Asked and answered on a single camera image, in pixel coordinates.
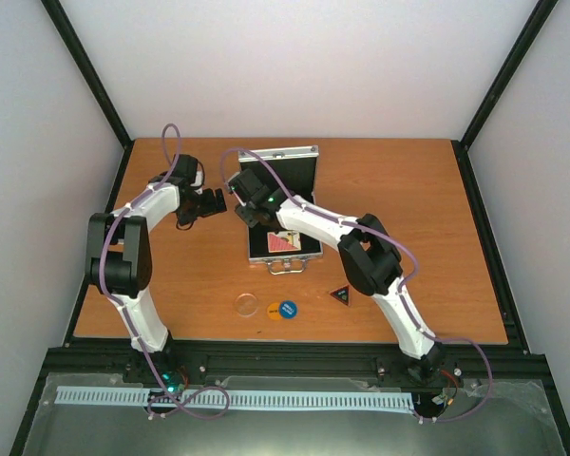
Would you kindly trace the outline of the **black triangular dealer button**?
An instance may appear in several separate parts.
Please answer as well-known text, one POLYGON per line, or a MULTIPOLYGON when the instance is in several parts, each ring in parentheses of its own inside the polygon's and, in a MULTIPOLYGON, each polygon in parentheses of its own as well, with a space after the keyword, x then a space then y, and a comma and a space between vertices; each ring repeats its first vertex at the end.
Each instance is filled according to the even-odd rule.
POLYGON ((330 297, 337 300, 339 303, 350 307, 351 305, 351 288, 349 285, 338 287, 329 292, 330 297))

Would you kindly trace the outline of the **red playing card deck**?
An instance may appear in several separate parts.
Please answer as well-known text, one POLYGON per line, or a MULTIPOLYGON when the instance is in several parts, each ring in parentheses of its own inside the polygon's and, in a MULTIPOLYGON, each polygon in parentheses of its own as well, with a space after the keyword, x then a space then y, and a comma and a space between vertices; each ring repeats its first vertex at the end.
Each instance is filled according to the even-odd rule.
POLYGON ((300 234, 296 231, 269 232, 267 249, 270 254, 300 252, 302 250, 300 234))

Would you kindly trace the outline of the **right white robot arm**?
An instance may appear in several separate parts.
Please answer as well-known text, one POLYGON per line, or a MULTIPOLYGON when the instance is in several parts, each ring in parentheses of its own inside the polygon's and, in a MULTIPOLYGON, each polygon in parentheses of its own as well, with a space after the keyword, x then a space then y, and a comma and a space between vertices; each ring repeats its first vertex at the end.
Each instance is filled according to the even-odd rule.
POLYGON ((281 181, 273 189, 250 169, 227 183, 238 200, 237 215, 250 227, 294 231, 333 248, 349 284, 370 297, 389 322, 408 376, 420 385, 441 368, 442 345, 415 307, 401 266, 404 247, 389 237, 380 220, 343 216, 292 194, 281 181))

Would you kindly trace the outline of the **orange round button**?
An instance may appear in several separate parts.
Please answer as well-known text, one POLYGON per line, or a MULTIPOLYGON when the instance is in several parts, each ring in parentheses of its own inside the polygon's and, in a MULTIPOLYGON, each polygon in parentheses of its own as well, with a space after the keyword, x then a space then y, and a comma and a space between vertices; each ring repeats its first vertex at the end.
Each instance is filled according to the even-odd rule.
POLYGON ((273 302, 267 306, 266 314, 271 320, 278 321, 282 318, 279 312, 279 306, 279 302, 273 302))

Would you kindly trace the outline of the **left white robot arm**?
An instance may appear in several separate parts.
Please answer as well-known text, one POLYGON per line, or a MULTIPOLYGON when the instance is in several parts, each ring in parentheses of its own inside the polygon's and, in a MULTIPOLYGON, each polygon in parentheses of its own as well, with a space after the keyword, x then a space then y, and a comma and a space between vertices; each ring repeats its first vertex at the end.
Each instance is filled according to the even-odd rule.
POLYGON ((87 225, 85 279, 107 297, 120 315, 131 346, 149 352, 144 368, 158 382, 172 380, 179 359, 165 350, 169 331, 153 302, 150 233, 173 216, 178 228, 226 211, 223 191, 204 187, 204 167, 193 156, 178 155, 141 194, 109 213, 96 213, 87 225))

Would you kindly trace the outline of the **blue small blind button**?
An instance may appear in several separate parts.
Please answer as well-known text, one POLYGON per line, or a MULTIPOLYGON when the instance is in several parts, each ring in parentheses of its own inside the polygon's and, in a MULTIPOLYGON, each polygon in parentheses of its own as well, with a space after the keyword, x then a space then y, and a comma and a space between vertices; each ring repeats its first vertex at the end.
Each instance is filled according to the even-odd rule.
POLYGON ((277 311, 280 317, 284 319, 293 319, 298 314, 297 305, 292 300, 281 301, 277 311))

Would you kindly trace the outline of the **clear round tube lid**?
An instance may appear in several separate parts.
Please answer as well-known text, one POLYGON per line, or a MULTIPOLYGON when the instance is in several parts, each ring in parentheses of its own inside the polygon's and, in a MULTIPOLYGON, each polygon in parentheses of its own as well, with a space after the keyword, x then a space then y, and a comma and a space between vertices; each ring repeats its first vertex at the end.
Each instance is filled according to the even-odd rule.
POLYGON ((234 310, 241 317, 251 317, 257 313, 258 300, 254 294, 240 294, 234 302, 234 310))

